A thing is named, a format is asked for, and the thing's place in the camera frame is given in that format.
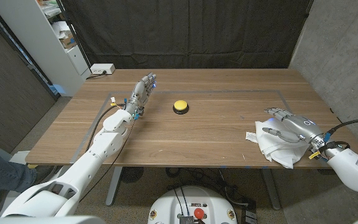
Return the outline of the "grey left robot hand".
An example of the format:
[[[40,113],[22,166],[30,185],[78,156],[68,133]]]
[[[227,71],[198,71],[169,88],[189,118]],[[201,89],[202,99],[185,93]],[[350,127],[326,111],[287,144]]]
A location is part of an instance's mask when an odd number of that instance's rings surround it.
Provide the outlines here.
[[[152,90],[156,87],[156,74],[150,72],[138,81],[125,105],[125,111],[130,113],[134,119],[142,116],[144,106],[147,103]]]

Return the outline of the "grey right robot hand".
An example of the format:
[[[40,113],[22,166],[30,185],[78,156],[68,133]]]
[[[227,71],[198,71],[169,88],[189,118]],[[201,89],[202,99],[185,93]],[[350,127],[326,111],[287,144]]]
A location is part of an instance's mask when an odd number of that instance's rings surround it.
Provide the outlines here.
[[[264,111],[277,118],[287,128],[287,131],[262,128],[264,132],[277,136],[289,143],[304,141],[312,145],[313,152],[325,145],[323,131],[311,120],[281,108],[267,108]]]

